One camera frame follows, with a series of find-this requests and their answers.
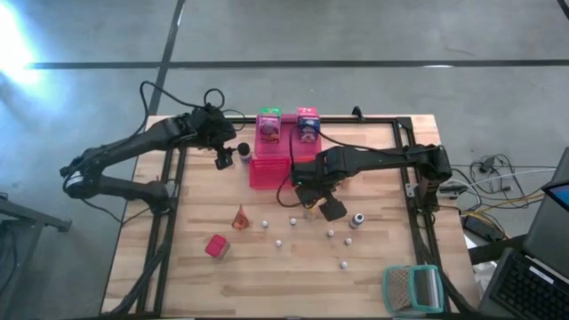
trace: red cube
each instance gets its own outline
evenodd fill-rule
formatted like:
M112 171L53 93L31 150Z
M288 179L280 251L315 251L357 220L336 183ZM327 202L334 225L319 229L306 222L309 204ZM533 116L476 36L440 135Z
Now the red cube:
M205 247L205 253L217 259L223 259L225 253L229 250L229 242L226 238L219 235L212 236L212 239Z

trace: concrete floor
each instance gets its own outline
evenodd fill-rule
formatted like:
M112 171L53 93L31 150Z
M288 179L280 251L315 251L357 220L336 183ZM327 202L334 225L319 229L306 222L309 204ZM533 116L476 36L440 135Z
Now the concrete floor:
M118 226L64 195L58 170L85 148L132 132L142 119L138 85L156 80L158 70L21 73L4 62L161 61L177 2L0 2L0 21L8 21L0 22L7 30L0 40L10 44L0 52L0 133L10 137L0 140L0 191L73 220L67 234L44 232L14 319L98 313ZM569 59L567 30L555 0L188 0L172 61ZM219 87L227 105L246 114L298 105L326 114L347 114L355 105L367 114L432 113L453 164L503 153L514 164L541 166L557 165L569 145L567 83L563 67L175 69L164 87L196 102ZM157 113L184 111L163 97ZM130 179L133 166L127 161L106 173ZM550 177L535 173L520 181L534 190ZM473 201L464 196L460 205ZM93 202L123 214L123 200L98 196ZM519 235L536 208L494 213Z

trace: wooden table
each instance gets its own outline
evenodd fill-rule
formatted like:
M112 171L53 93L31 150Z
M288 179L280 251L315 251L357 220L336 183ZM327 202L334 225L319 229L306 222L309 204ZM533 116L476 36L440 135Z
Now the wooden table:
M417 143L440 143L435 117L411 117ZM148 125L160 119L152 116ZM393 132L386 125L323 124L322 131L346 143L395 146ZM253 138L254 125L248 124L228 145L236 147L242 141L253 145ZM323 140L323 149L332 145ZM348 208L348 216L334 222L322 217L308 221L303 219L303 209L279 206L275 190L250 189L248 171L237 154L235 165L224 171L216 170L214 158L209 151L188 151L162 316L389 315L381 297L383 269L416 264L399 170L358 174L335 193ZM140 156L134 180L155 180L163 161L164 152ZM287 203L295 200L291 190L283 192L282 198ZM252 225L236 231L231 222L240 204ZM130 203L125 217L144 207L141 201ZM365 215L365 222L352 230L348 221L358 212ZM452 209L436 215L445 273L477 306L477 288L458 215ZM295 227L290 218L297 219ZM145 213L122 228L103 311L118 304L140 275L151 220ZM261 227L262 220L268 221L267 229ZM326 236L328 229L334 230L334 237ZM223 260L204 252L214 234L231 242ZM350 246L344 244L347 237L353 239ZM281 248L275 246L277 239L283 242ZM349 264L346 270L340 268L343 260ZM154 299L154 284L149 301Z

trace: pink plastic bin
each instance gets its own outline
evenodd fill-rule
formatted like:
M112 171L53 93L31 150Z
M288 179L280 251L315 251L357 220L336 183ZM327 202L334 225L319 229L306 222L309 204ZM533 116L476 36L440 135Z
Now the pink plastic bin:
M291 172L288 146L290 132L295 125L296 115L282 115L281 140L278 143L263 142L255 133L255 150L249 165L249 186L251 188L276 189ZM322 150L322 141L319 136L314 143L300 143L296 132L293 133L294 162L310 161L320 150Z

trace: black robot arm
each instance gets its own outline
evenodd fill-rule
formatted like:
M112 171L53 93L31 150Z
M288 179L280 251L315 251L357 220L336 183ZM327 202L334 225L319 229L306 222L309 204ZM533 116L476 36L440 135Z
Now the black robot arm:
M421 209L438 210L438 186L453 175L442 146L368 150L332 147L318 153L311 162L293 164L291 180L305 207L312 207L324 198L326 202L319 208L332 221L347 213L342 202L332 195L340 181L362 171L405 167L416 167L421 176L417 195Z
M153 124L146 132L133 135L98 148L88 148L61 168L65 178L63 190L72 198L88 199L97 195L121 196L127 200L145 201L154 214L169 209L169 196L164 183L143 184L102 175L108 166L139 156L151 150L175 148L209 148L217 151L219 170L232 165L231 148L223 143L236 137L233 124L219 108L211 105L192 113L168 117Z

